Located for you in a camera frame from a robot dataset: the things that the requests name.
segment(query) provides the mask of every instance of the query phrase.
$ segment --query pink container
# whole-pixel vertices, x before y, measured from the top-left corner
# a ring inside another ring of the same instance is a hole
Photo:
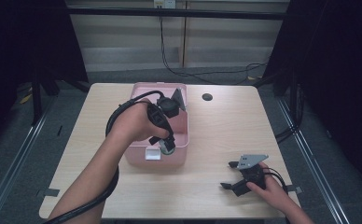
[[[133,86],[131,98],[139,96],[148,91],[161,91],[166,97],[171,98],[177,88],[181,90],[184,103],[187,106],[187,86],[185,84],[179,83],[136,83]],[[156,103],[159,99],[159,95],[152,94],[147,96],[147,98],[152,103]],[[174,153],[171,155],[161,154],[160,145],[157,143],[151,146],[148,142],[148,139],[141,142],[133,142],[125,151],[125,157],[128,163],[136,166],[146,167],[180,166],[184,164],[187,157],[189,142],[188,113],[180,109],[178,116],[168,120],[174,132]]]

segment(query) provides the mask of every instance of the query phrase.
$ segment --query right hand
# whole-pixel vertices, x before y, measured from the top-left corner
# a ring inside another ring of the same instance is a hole
[[[268,165],[264,162],[259,163],[264,173],[268,173]],[[284,212],[289,204],[294,204],[291,198],[284,192],[279,183],[271,176],[265,175],[266,189],[260,188],[258,185],[247,182],[247,187],[263,198],[272,207]]]

